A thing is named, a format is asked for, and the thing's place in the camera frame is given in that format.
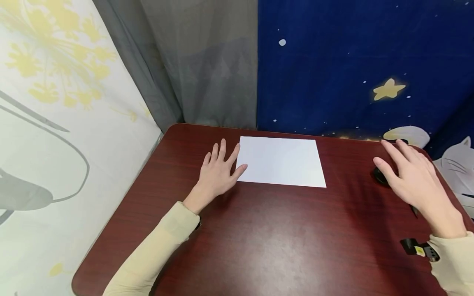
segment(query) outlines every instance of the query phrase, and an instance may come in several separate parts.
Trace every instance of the hand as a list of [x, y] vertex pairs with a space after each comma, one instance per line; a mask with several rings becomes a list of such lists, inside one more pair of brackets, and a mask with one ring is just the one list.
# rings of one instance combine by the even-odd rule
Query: hand
[[466, 236], [461, 213], [449, 200], [433, 164], [402, 140], [397, 140], [401, 152], [385, 140], [382, 140], [382, 145], [395, 161], [399, 175], [397, 176], [390, 165], [379, 157], [374, 158], [374, 163], [395, 194], [423, 214], [435, 236], [442, 238]]
[[212, 153], [208, 152], [206, 154], [201, 167], [199, 181], [183, 201], [184, 206], [196, 215], [217, 196], [231, 189], [247, 169], [247, 165], [242, 164], [232, 175], [230, 174], [230, 169], [237, 159], [240, 144], [235, 146], [227, 161], [224, 161], [226, 156], [225, 139], [220, 141], [220, 151], [218, 150], [219, 145], [215, 143], [214, 147], [212, 147]]

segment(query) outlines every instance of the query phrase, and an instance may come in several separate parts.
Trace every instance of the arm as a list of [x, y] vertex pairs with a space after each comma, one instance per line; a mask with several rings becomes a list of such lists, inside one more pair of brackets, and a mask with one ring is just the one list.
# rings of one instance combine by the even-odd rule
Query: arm
[[432, 274], [450, 296], [474, 296], [474, 235], [467, 232], [461, 213], [453, 206], [433, 164], [421, 153], [397, 140], [400, 149], [382, 140], [397, 164], [399, 175], [379, 157], [375, 165], [393, 191], [416, 207], [431, 226], [429, 244], [440, 256], [432, 262]]
[[230, 169], [237, 159], [239, 144], [227, 161], [226, 141], [216, 143], [204, 158], [199, 181], [188, 197], [177, 202], [156, 228], [141, 242], [107, 285], [104, 296], [148, 296], [158, 274], [173, 252], [188, 239], [199, 223], [199, 213], [215, 197], [232, 188], [247, 168]]

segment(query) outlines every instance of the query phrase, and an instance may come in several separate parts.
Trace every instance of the cat ear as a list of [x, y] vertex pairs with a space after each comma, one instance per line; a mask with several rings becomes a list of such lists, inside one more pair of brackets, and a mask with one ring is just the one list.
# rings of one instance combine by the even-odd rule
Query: cat ear
[[471, 137], [470, 136], [467, 136], [462, 142], [461, 142], [462, 145], [464, 146], [467, 146], [469, 148], [471, 148]]

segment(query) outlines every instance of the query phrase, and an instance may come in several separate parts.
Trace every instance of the yellow star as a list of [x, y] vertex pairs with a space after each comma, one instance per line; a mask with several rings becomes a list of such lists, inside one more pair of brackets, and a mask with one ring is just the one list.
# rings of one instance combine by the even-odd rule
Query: yellow star
[[385, 97], [394, 98], [398, 95], [398, 92], [405, 88], [406, 85], [395, 85], [395, 80], [390, 78], [387, 82], [378, 88], [374, 89], [376, 93], [374, 101], [378, 101]]

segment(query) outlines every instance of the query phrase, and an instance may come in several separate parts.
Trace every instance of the gray curtain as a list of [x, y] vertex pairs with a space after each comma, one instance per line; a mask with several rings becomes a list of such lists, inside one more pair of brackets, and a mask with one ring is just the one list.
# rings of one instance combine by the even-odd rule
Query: gray curtain
[[257, 0], [93, 0], [158, 126], [255, 129]]

